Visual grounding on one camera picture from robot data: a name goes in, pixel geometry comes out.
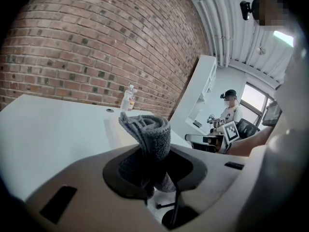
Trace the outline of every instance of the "black cap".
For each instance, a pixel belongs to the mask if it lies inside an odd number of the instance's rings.
[[[233,89],[229,89],[227,92],[225,92],[225,96],[236,96],[236,91]]]

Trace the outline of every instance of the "brick wall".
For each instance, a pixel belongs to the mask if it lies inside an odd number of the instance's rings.
[[[120,106],[169,117],[206,35],[190,0],[30,0],[0,55],[3,109],[21,94]]]

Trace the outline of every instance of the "white pipe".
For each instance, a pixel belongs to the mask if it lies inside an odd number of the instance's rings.
[[[260,26],[256,22],[254,22],[254,33],[253,33],[253,37],[252,37],[253,40],[251,41],[250,51],[249,51],[247,58],[246,58],[246,61],[245,61],[246,64],[250,63],[252,54],[253,54],[254,50],[256,49],[256,42],[257,42],[257,37],[259,35],[259,32],[260,32]]]
[[[215,36],[214,36],[214,33],[213,33],[213,29],[212,29],[211,20],[210,20],[208,11],[207,11],[207,9],[206,9],[206,7],[205,7],[205,4],[204,4],[204,2],[203,2],[202,0],[200,1],[200,4],[201,4],[202,9],[203,9],[203,11],[204,11],[204,13],[205,13],[205,15],[206,15],[206,19],[207,19],[209,28],[210,28],[210,30],[211,30],[211,38],[212,38],[212,41],[213,41],[213,47],[214,47],[214,51],[215,51],[215,56],[216,56],[216,58],[217,58],[217,57],[218,57],[218,54],[217,54],[217,45],[216,45],[216,39],[215,39]]]
[[[214,48],[215,56],[217,57],[216,42],[214,41],[214,34],[213,34],[213,30],[212,30],[211,21],[210,21],[210,19],[209,19],[208,11],[205,10],[206,7],[205,7],[204,4],[202,4],[202,0],[199,0],[199,1],[192,0],[192,2],[193,2],[193,4],[194,4],[194,6],[196,7],[199,16],[201,17],[201,20],[202,20],[204,29],[205,29],[205,31],[206,31],[207,41],[208,41],[208,45],[209,45],[209,47],[210,47],[211,55],[213,56],[213,48]],[[197,4],[198,2],[201,3],[202,9],[200,9],[200,7],[198,6],[198,4]]]
[[[225,67],[227,67],[230,61],[230,27],[224,0],[219,0],[219,4],[222,12],[223,24],[225,27]]]
[[[216,11],[216,7],[214,5],[213,0],[204,0],[206,4],[208,5],[208,8],[210,9],[211,16],[213,18],[215,31],[217,33],[218,37],[218,44],[219,44],[219,64],[218,66],[223,66],[223,44],[222,44],[222,33],[221,33],[221,27],[220,22],[218,18],[218,14]]]
[[[237,29],[236,29],[236,25],[237,25],[237,17],[236,17],[236,7],[234,4],[234,1],[230,0],[229,1],[230,6],[231,6],[231,11],[232,11],[232,28],[233,28],[233,42],[231,42],[232,44],[232,50],[231,50],[231,59],[235,59],[235,55],[236,55],[236,43],[237,43]]]

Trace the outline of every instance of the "window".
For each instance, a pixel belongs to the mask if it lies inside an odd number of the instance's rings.
[[[272,102],[273,100],[267,94],[247,83],[240,100],[243,118],[259,129],[263,129],[262,118],[266,107]]]
[[[279,31],[274,31],[274,35],[279,39],[283,40],[284,42],[288,43],[291,47],[294,46],[294,38],[292,36],[286,35]]]

